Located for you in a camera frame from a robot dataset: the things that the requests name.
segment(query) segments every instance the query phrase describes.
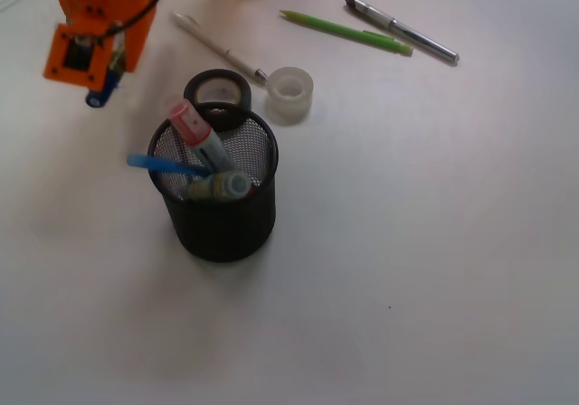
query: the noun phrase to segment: pen holder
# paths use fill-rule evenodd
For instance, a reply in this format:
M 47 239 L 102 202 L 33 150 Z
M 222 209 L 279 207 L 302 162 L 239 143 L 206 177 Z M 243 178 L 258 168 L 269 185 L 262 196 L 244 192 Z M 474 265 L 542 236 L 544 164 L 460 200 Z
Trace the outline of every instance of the pen holder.
M 233 104 L 209 102 L 197 106 L 212 120 L 235 118 L 236 129 L 218 133 L 231 158 L 252 180 L 247 197 L 233 202 L 191 201 L 186 187 L 196 178 L 184 174 L 149 172 L 163 195 L 176 234 L 191 254 L 212 262 L 247 258 L 269 238 L 275 223 L 275 172 L 278 145 L 270 127 L 257 115 Z M 183 142 L 171 122 L 159 127 L 148 154 L 191 165 L 203 165 Z

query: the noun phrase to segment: orange plastic part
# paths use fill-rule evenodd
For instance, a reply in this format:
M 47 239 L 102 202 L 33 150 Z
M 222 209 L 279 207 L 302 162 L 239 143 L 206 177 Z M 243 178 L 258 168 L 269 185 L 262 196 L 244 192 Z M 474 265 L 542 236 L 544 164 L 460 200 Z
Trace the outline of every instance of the orange plastic part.
M 44 69 L 44 77 L 100 90 L 113 51 L 114 38 L 94 45 L 87 71 L 70 69 L 65 59 L 71 39 L 79 35 L 102 35 L 115 22 L 126 22 L 140 12 L 150 0 L 59 0 L 66 15 L 66 24 L 59 24 L 52 39 L 52 48 Z M 124 32 L 126 70 L 137 67 L 156 9 L 152 9 L 138 23 Z

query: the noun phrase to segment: pen cap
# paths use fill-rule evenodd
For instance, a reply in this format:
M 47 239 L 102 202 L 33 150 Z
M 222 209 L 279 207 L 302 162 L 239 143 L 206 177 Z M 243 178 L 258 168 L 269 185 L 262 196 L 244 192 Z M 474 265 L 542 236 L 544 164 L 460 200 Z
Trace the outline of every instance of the pen cap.
M 171 97 L 167 100 L 167 106 L 167 118 L 189 146 L 198 145 L 211 134 L 211 126 L 187 99 Z

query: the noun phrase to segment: tape roll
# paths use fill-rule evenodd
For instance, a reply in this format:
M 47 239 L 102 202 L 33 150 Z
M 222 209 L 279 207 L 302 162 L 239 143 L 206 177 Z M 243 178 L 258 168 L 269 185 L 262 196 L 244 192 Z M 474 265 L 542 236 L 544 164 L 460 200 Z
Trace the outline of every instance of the tape roll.
M 188 99 L 197 111 L 199 105 L 206 102 L 227 102 L 248 111 L 252 110 L 252 89 L 249 83 L 239 73 L 226 69 L 213 69 L 196 75 L 185 87 L 183 97 Z M 217 132 L 236 129 L 244 121 L 240 118 L 229 118 L 219 110 L 211 113 L 200 111 L 200 114 Z

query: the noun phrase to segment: blue pen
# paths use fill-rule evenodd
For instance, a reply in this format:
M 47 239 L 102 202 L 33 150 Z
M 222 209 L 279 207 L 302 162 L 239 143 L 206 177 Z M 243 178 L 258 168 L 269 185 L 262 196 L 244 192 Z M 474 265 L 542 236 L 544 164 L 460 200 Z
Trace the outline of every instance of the blue pen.
M 127 164 L 131 167 L 145 168 L 150 172 L 158 173 L 190 174 L 191 176 L 200 177 L 212 174 L 207 167 L 179 163 L 170 159 L 148 155 L 129 155 L 127 156 Z

